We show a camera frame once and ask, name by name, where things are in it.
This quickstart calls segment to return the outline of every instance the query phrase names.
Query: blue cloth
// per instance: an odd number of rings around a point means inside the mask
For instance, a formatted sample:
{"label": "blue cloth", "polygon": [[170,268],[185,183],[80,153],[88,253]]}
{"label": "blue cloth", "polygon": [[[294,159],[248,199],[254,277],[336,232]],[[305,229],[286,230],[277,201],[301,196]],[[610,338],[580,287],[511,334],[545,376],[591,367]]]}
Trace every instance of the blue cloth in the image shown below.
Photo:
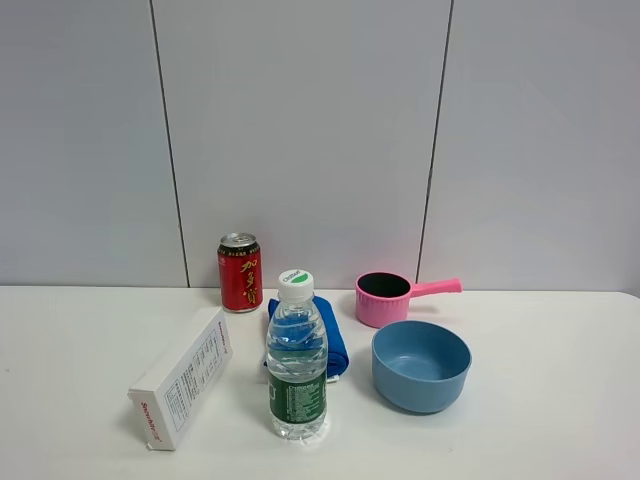
{"label": "blue cloth", "polygon": [[[276,311],[280,302],[274,298],[269,300],[269,321],[273,316],[273,312]],[[327,365],[327,376],[333,377],[334,375],[342,375],[349,366],[349,356],[347,355],[347,348],[344,346],[344,340],[340,335],[340,327],[338,327],[338,321],[333,313],[331,304],[322,297],[314,297],[313,303],[318,307],[320,316],[324,321],[324,327],[327,330],[327,339],[329,341],[329,358]]]}

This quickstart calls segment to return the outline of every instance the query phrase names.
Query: pink pot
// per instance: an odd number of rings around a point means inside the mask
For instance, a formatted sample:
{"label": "pink pot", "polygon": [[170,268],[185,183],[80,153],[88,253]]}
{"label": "pink pot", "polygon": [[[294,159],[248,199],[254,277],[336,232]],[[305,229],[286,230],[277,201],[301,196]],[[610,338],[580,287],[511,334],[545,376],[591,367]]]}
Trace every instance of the pink pot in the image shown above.
{"label": "pink pot", "polygon": [[413,297],[460,292],[462,284],[457,278],[412,284],[393,273],[365,273],[356,281],[356,317],[366,325],[380,328],[406,320]]}

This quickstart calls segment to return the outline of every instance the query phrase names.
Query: can lid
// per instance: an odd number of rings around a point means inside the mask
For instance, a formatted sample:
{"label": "can lid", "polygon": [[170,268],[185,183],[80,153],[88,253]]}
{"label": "can lid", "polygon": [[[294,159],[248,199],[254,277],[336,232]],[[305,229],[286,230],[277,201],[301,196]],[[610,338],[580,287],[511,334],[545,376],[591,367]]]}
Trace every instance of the can lid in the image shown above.
{"label": "can lid", "polygon": [[313,275],[305,270],[287,270],[278,277],[280,300],[304,302],[313,297]]}
{"label": "can lid", "polygon": [[242,248],[256,243],[256,237],[250,233],[230,233],[222,237],[220,243],[229,248]]}

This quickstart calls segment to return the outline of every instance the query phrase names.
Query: bottle cap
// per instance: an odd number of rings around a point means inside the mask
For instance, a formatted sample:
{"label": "bottle cap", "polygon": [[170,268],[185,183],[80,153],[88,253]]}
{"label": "bottle cap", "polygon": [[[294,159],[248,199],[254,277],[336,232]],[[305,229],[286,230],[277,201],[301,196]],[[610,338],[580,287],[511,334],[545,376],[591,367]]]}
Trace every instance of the bottle cap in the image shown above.
{"label": "bottle cap", "polygon": [[278,277],[280,300],[304,302],[313,297],[313,275],[304,270],[287,270]]}

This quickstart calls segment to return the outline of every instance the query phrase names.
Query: white wall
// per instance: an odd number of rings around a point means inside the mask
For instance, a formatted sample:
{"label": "white wall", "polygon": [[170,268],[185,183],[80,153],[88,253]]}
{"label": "white wall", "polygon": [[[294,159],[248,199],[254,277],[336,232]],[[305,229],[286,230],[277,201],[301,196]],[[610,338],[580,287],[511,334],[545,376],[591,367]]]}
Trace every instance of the white wall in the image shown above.
{"label": "white wall", "polygon": [[640,294],[638,18],[455,2],[421,280]]}
{"label": "white wall", "polygon": [[0,147],[0,283],[186,285],[146,1],[3,1]]}
{"label": "white wall", "polygon": [[191,284],[239,230],[267,285],[414,277],[449,2],[154,5]]}

